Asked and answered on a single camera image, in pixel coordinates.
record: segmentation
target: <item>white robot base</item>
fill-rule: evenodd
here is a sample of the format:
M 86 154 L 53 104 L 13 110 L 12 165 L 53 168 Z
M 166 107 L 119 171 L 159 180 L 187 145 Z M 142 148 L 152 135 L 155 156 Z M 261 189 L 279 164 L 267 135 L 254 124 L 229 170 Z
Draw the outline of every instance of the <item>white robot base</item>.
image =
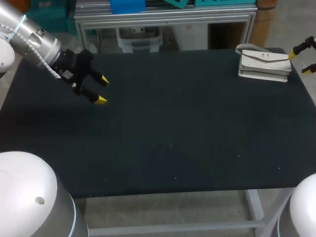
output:
M 88 227 L 52 168 L 25 152 L 0 154 L 0 236 L 88 237 Z

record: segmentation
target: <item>cardboard box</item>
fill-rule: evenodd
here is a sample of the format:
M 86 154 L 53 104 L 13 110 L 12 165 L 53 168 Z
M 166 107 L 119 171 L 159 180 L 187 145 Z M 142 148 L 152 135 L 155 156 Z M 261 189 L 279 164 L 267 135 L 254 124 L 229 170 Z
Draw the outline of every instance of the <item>cardboard box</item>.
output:
M 271 10 L 277 6 L 277 0 L 257 0 L 259 10 Z
M 255 22 L 252 28 L 249 43 L 255 44 L 259 47 L 265 47 L 266 41 L 269 37 L 270 26 L 273 23 L 276 10 L 258 10 Z

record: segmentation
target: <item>metal shelf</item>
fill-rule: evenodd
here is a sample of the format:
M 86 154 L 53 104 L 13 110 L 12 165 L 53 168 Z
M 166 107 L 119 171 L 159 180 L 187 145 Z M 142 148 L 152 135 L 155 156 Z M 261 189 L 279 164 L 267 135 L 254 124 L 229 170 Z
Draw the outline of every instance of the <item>metal shelf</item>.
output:
M 131 14 L 112 14 L 109 0 L 78 0 L 74 19 L 83 45 L 87 47 L 84 30 L 135 26 L 167 26 L 191 23 L 246 22 L 240 42 L 248 42 L 254 17 L 255 4 L 217 6 L 187 5 L 184 9 L 165 5 L 161 1 L 147 2 L 146 11 Z

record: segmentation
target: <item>cable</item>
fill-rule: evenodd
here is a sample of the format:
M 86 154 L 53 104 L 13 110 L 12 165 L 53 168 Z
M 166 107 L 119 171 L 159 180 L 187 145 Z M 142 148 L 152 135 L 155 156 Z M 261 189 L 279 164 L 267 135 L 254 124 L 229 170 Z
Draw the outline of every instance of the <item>cable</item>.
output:
M 28 48 L 37 56 L 37 58 L 43 63 L 44 67 L 55 77 L 56 79 L 61 78 L 52 68 L 46 63 L 43 57 L 38 53 L 38 51 L 29 43 L 27 39 L 24 38 L 20 33 L 16 32 L 13 28 L 6 26 L 4 24 L 0 24 L 1 28 L 5 28 L 11 32 L 13 32 L 17 37 L 19 37 L 27 46 Z

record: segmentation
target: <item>small hole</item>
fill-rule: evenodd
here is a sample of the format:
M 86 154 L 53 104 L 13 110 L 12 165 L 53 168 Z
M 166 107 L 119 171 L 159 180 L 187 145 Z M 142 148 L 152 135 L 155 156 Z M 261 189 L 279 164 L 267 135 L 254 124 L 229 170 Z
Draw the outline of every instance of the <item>small hole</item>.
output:
M 37 198 L 35 199 L 35 202 L 36 202 L 37 204 L 39 204 L 39 205 L 45 204 L 45 200 L 44 200 L 42 197 L 37 197 Z

